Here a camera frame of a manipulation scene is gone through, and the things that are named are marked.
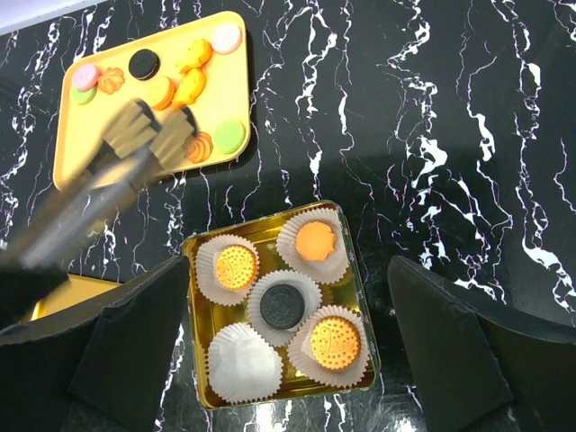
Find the square gold container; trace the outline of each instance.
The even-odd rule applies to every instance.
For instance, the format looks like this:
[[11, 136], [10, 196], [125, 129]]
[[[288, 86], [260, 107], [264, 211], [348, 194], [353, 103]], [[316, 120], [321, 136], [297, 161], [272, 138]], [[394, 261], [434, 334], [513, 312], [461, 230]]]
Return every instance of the square gold container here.
[[[364, 330], [368, 338], [370, 349], [370, 363], [361, 382], [352, 387], [353, 389], [366, 389], [370, 387], [380, 370], [380, 357], [374, 343], [374, 330], [368, 314], [365, 302], [362, 279], [356, 264], [356, 257], [349, 236], [349, 227], [342, 213], [342, 209], [330, 201], [315, 202], [297, 209], [283, 211], [273, 216], [259, 220], [234, 225], [224, 229], [216, 229], [203, 234], [188, 238], [184, 242], [183, 253], [190, 259], [190, 292], [188, 301], [190, 304], [190, 325], [192, 327], [194, 341], [194, 363], [198, 377], [198, 400], [206, 409], [231, 407], [233, 404], [220, 398], [208, 384], [208, 367], [206, 363], [208, 346], [212, 339], [222, 328], [236, 322], [248, 323], [248, 301], [244, 300], [235, 306], [222, 306], [206, 299], [198, 287], [194, 274], [194, 257], [200, 245], [222, 234], [234, 234], [250, 240], [256, 245], [260, 258], [259, 276], [273, 272], [274, 270], [289, 269], [290, 267], [280, 258], [276, 251], [276, 239], [280, 228], [294, 215], [312, 209], [328, 208], [336, 210], [344, 231], [344, 242], [350, 267], [346, 270], [344, 278], [337, 283], [321, 284], [322, 306], [336, 304], [345, 306], [362, 315]], [[300, 398], [326, 393], [341, 392], [327, 385], [314, 382], [297, 371], [290, 363], [286, 346], [275, 348], [283, 359], [283, 379], [280, 390], [266, 401], [281, 401], [285, 399]]]

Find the chocolate sandwich cookie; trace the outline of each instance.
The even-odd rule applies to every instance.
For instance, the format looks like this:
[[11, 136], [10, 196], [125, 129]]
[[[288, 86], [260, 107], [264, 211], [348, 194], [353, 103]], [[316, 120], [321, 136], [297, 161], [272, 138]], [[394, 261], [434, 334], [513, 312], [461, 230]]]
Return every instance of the chocolate sandwich cookie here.
[[304, 315], [304, 298], [297, 288], [282, 283], [270, 287], [260, 300], [260, 314], [270, 327], [291, 329]]
[[139, 80], [151, 79], [160, 68], [158, 54], [149, 49], [136, 51], [130, 59], [128, 70], [130, 74]]

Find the marble countertop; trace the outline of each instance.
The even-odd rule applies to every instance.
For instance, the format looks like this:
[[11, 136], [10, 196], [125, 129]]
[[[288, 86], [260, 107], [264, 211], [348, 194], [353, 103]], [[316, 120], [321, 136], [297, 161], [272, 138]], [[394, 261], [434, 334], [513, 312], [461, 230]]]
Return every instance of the marble countertop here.
[[141, 191], [69, 271], [128, 281], [194, 233], [330, 199], [355, 240], [382, 373], [369, 391], [208, 412], [183, 325], [156, 430], [425, 430], [386, 283], [395, 254], [573, 324], [566, 1], [116, 0], [0, 37], [0, 246], [53, 187], [67, 67], [222, 10], [241, 14], [251, 37], [247, 151]]

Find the empty cupcake liner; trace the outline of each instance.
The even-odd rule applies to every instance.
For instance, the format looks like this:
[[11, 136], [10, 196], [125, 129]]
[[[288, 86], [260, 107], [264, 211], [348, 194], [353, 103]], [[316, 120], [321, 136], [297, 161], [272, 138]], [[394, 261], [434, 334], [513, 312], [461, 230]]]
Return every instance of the empty cupcake liner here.
[[269, 398], [281, 380], [282, 358], [248, 324], [223, 328], [208, 347], [208, 382], [225, 401]]
[[[358, 358], [347, 368], [332, 371], [319, 364], [312, 354], [310, 340], [316, 324], [328, 317], [340, 317], [350, 321], [360, 336]], [[304, 322], [288, 346], [288, 358], [296, 369], [312, 380], [333, 387], [347, 388], [362, 380], [370, 354], [362, 319], [342, 306], [324, 306]]]
[[[330, 254], [323, 262], [305, 260], [296, 250], [298, 231], [307, 223], [314, 221], [326, 223], [336, 234], [336, 251]], [[342, 224], [338, 218], [338, 213], [331, 209], [305, 211], [289, 219], [280, 229], [280, 234], [276, 241], [276, 249], [288, 266], [308, 275], [321, 284], [333, 284], [339, 281], [348, 268]]]
[[218, 255], [228, 246], [235, 245], [248, 248], [255, 255], [257, 275], [260, 261], [256, 247], [245, 238], [233, 236], [230, 234], [215, 237], [198, 247], [198, 252], [196, 253], [194, 262], [198, 289], [202, 294], [204, 294], [204, 297], [206, 297], [211, 302], [215, 302], [224, 306], [231, 306], [233, 304], [242, 302], [254, 286], [254, 283], [252, 283], [244, 290], [231, 291], [222, 286], [222, 284], [218, 282], [218, 279], [216, 278], [214, 267], [216, 265]]
[[[272, 328], [262, 318], [260, 313], [260, 301], [265, 292], [278, 284], [289, 284], [296, 288], [304, 298], [304, 314], [300, 322], [287, 330]], [[308, 276], [292, 270], [279, 270], [264, 275], [254, 286], [248, 297], [248, 318], [254, 329], [262, 335], [264, 340], [273, 347], [281, 347], [287, 344], [294, 336], [300, 325], [320, 307], [322, 292], [318, 285]]]

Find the tray rim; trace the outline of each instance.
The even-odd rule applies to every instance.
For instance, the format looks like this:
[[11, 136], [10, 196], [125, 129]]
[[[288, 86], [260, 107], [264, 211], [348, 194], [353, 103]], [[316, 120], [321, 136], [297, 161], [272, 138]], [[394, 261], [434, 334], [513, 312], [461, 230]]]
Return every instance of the tray rim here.
[[89, 56], [86, 57], [82, 57], [79, 60], [73, 62], [70, 66], [67, 67], [66, 72], [64, 73], [64, 76], [62, 77], [62, 86], [60, 89], [60, 102], [58, 104], [58, 128], [57, 128], [57, 133], [56, 133], [56, 143], [54, 146], [54, 163], [52, 164], [52, 183], [54, 183], [54, 186], [61, 191], [62, 188], [64, 186], [66, 186], [67, 184], [67, 179], [64, 178], [64, 176], [62, 175], [62, 173], [58, 173], [57, 174], [57, 164], [59, 162], [59, 158], [62, 158], [62, 156], [58, 156], [59, 154], [59, 147], [62, 147], [63, 144], [61, 143], [61, 141], [63, 139], [60, 139], [60, 130], [64, 128], [63, 125], [63, 121], [62, 121], [62, 107], [65, 103], [65, 100], [68, 98], [68, 93], [66, 92], [66, 87], [64, 86], [64, 83], [67, 81], [68, 75], [71, 75], [74, 73], [74, 71], [79, 68], [80, 66], [82, 66], [85, 63], [89, 63], [91, 61], [94, 61], [94, 58], [98, 58], [101, 57], [102, 55], [109, 55], [110, 51], [113, 50], [117, 50], [119, 48], [124, 48], [126, 46], [130, 46], [130, 45], [135, 45], [135, 44], [140, 44], [143, 41], [147, 41], [147, 40], [154, 40], [155, 38], [158, 37], [158, 35], [161, 35], [163, 33], [166, 32], [172, 32], [172, 31], [176, 31], [176, 30], [181, 30], [182, 27], [186, 27], [186, 26], [192, 26], [197, 24], [199, 21], [202, 20], [207, 20], [207, 19], [211, 19], [214, 20], [216, 19], [216, 17], [223, 15], [229, 15], [229, 16], [233, 16], [234, 19], [239, 20], [241, 22], [241, 30], [242, 30], [242, 42], [240, 45], [240, 49], [244, 50], [244, 58], [246, 59], [246, 69], [247, 69], [247, 89], [248, 89], [248, 98], [247, 98], [247, 111], [248, 111], [248, 117], [246, 119], [243, 119], [247, 121], [247, 125], [246, 125], [246, 134], [244, 137], [244, 141], [242, 143], [242, 145], [238, 148], [238, 150], [236, 150], [234, 153], [230, 153], [229, 155], [223, 155], [223, 158], [221, 160], [218, 161], [212, 161], [211, 163], [200, 163], [200, 164], [193, 164], [193, 166], [188, 166], [185, 167], [184, 169], [178, 169], [178, 170], [172, 170], [172, 171], [166, 171], [166, 172], [162, 172], [158, 175], [158, 179], [159, 178], [163, 178], [165, 176], [169, 176], [175, 173], [180, 173], [180, 172], [186, 172], [186, 171], [192, 171], [194, 169], [199, 169], [199, 168], [203, 168], [203, 167], [211, 167], [211, 166], [215, 166], [215, 165], [219, 165], [219, 164], [225, 164], [227, 162], [230, 162], [231, 160], [234, 160], [236, 158], [239, 158], [239, 156], [246, 150], [246, 148], [248, 147], [248, 144], [250, 142], [250, 138], [252, 137], [252, 121], [251, 121], [251, 117], [250, 117], [250, 62], [249, 62], [249, 58], [248, 58], [248, 29], [246, 27], [246, 22], [244, 21], [244, 18], [242, 18], [242, 16], [239, 13], [236, 13], [234, 11], [221, 11], [218, 13], [213, 13], [211, 15], [208, 16], [204, 16], [203, 18], [199, 18], [190, 22], [186, 22], [184, 24], [179, 24], [176, 27], [170, 28], [170, 29], [165, 29], [163, 31], [157, 31], [156, 33], [152, 33], [148, 36], [144, 36], [142, 38], [138, 38], [135, 40], [130, 40], [126, 43], [123, 43], [121, 45], [118, 45], [116, 47], [111, 47], [109, 49], [105, 49], [103, 51], [100, 52], [96, 52], [95, 54], [90, 54]]
[[[209, 234], [210, 235], [220, 235], [220, 233], [225, 233], [226, 231], [229, 231], [229, 230], [234, 230], [236, 228], [243, 227], [243, 226], [246, 226], [248, 224], [263, 221], [265, 219], [280, 215], [280, 214], [285, 213], [285, 212], [305, 212], [306, 210], [309, 210], [311, 208], [312, 209], [313, 208], [319, 208], [322, 205], [331, 205], [336, 209], [337, 214], [338, 214], [338, 218], [340, 220], [340, 223], [342, 223], [343, 229], [347, 230], [347, 232], [349, 233], [350, 232], [350, 226], [348, 225], [348, 221], [347, 221], [346, 216], [344, 215], [344, 211], [342, 210], [342, 207], [338, 203], [336, 203], [332, 200], [319, 200], [316, 202], [311, 202], [309, 204], [301, 205], [301, 206], [287, 209], [284, 211], [278, 211], [278, 212], [269, 214], [267, 216], [262, 216], [260, 218], [256, 218], [253, 220], [247, 220], [247, 221], [244, 221], [241, 223], [236, 223], [234, 225], [229, 225], [229, 226], [224, 227], [224, 228], [211, 229], [211, 230], [207, 230], [204, 232], [199, 232], [199, 233], [193, 234], [191, 236], [188, 236], [187, 238], [184, 239], [184, 241], [182, 243], [182, 255], [184, 255], [185, 257], [188, 257], [188, 259], [190, 259], [190, 261], [191, 261], [190, 262], [190, 282], [188, 284], [188, 317], [189, 317], [189, 325], [190, 325], [190, 330], [191, 330], [192, 340], [193, 340], [193, 350], [194, 350], [193, 360], [194, 360], [194, 372], [196, 373], [196, 376], [198, 375], [197, 374], [197, 366], [196, 366], [196, 354], [195, 354], [195, 352], [196, 352], [196, 349], [195, 349], [196, 332], [194, 329], [194, 322], [191, 319], [192, 314], [194, 313], [194, 301], [193, 301], [193, 296], [192, 296], [192, 278], [194, 276], [193, 275], [194, 263], [193, 263], [192, 259], [186, 254], [186, 251], [189, 250], [191, 248], [191, 245], [193, 245], [195, 243], [195, 241], [197, 241], [199, 238], [205, 237]], [[348, 251], [352, 254], [352, 257], [353, 257], [353, 259], [350, 259], [350, 269], [351, 269], [352, 277], [354, 280], [355, 294], [356, 294], [356, 298], [358, 300], [358, 307], [363, 314], [362, 322], [364, 324], [364, 331], [366, 332], [366, 335], [368, 337], [368, 351], [370, 354], [370, 361], [372, 362], [373, 369], [374, 369], [374, 378], [373, 378], [372, 382], [370, 382], [366, 387], [360, 388], [360, 389], [335, 389], [333, 391], [332, 390], [325, 391], [325, 392], [320, 393], [320, 394], [305, 394], [305, 395], [297, 396], [297, 397], [293, 397], [293, 398], [274, 399], [274, 396], [273, 396], [272, 399], [268, 399], [268, 400], [256, 400], [256, 401], [246, 402], [246, 403], [235, 403], [235, 404], [230, 404], [229, 406], [224, 406], [224, 407], [213, 407], [211, 405], [206, 405], [204, 403], [204, 400], [199, 397], [200, 391], [197, 388], [196, 389], [196, 399], [198, 400], [198, 402], [200, 403], [200, 405], [204, 409], [206, 409], [206, 410], [229, 410], [229, 409], [234, 409], [234, 408], [243, 407], [243, 406], [257, 405], [259, 403], [270, 403], [270, 402], [278, 402], [278, 401], [288, 401], [288, 400], [292, 400], [292, 399], [298, 400], [298, 399], [304, 399], [304, 398], [314, 398], [314, 397], [319, 397], [319, 396], [337, 394], [337, 393], [341, 393], [341, 392], [367, 391], [374, 386], [374, 384], [376, 383], [376, 379], [378, 378], [378, 375], [380, 374], [381, 369], [382, 369], [382, 363], [381, 363], [382, 360], [380, 358], [378, 346], [375, 342], [376, 337], [374, 334], [374, 327], [372, 325], [372, 317], [370, 316], [370, 311], [368, 309], [368, 303], [366, 300], [364, 284], [363, 284], [362, 279], [360, 277], [360, 269], [358, 268], [354, 244], [353, 244], [349, 235], [344, 236], [344, 242], [346, 244], [346, 247], [348, 248]]]

